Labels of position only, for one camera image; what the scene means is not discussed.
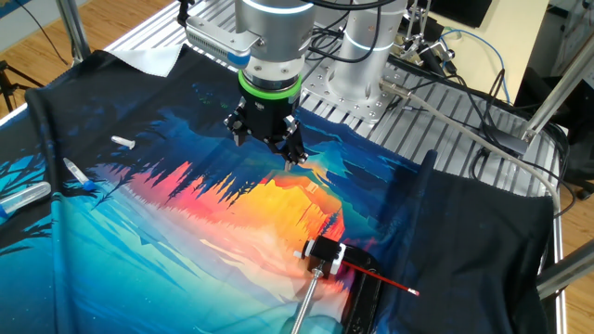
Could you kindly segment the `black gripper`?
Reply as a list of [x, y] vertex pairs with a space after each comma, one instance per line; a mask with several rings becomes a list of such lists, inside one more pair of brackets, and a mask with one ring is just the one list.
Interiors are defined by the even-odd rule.
[[242, 146], [252, 134], [257, 139], [267, 139], [270, 150], [284, 159], [285, 172], [306, 162], [308, 154], [303, 146], [300, 123], [293, 116], [298, 97], [266, 99], [244, 94], [243, 98], [224, 120], [236, 146]]

